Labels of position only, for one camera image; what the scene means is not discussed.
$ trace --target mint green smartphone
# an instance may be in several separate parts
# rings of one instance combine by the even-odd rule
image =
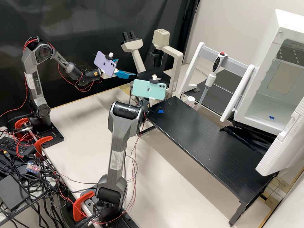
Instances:
[[[166,88],[167,86],[165,83],[153,84],[149,81],[135,79],[133,81],[132,95],[163,100],[165,99]]]

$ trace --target black table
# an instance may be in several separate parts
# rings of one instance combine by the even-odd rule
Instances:
[[[147,118],[239,199],[241,205],[230,219],[230,225],[275,176],[264,177],[255,170],[262,159],[261,153],[220,131],[216,124],[177,97],[152,106]]]

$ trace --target white table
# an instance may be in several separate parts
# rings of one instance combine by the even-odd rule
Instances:
[[[65,140],[43,151],[59,173],[89,183],[97,183],[107,173],[111,148],[107,122],[110,106],[116,100],[128,102],[129,96],[115,88],[52,109],[51,120]],[[162,133],[153,130],[137,143],[139,170],[136,201],[128,212],[131,218],[144,228],[214,227],[215,224],[216,227],[229,227],[228,219],[155,150],[153,144],[170,141],[164,136],[162,141],[154,142],[151,136],[155,134]],[[136,136],[129,139],[127,154],[130,155],[136,139]],[[126,159],[126,167],[129,179],[130,158]],[[63,178],[71,191],[92,186]],[[128,189],[126,203],[132,196],[131,182]],[[73,196],[77,199],[80,193]]]

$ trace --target white bottle cap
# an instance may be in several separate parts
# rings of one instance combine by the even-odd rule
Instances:
[[[192,97],[192,96],[189,96],[188,98],[187,98],[187,104],[188,105],[193,105],[194,104],[194,102],[195,102],[195,98],[194,97]]]

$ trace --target smartphone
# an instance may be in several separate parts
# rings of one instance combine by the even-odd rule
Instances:
[[[94,64],[102,70],[106,75],[112,77],[116,69],[116,63],[108,60],[101,51],[98,51],[94,60]]]
[[[150,81],[135,79],[133,81],[133,96],[144,97],[144,98],[154,98],[156,100],[165,99],[166,95],[166,84],[157,83],[153,84]]]

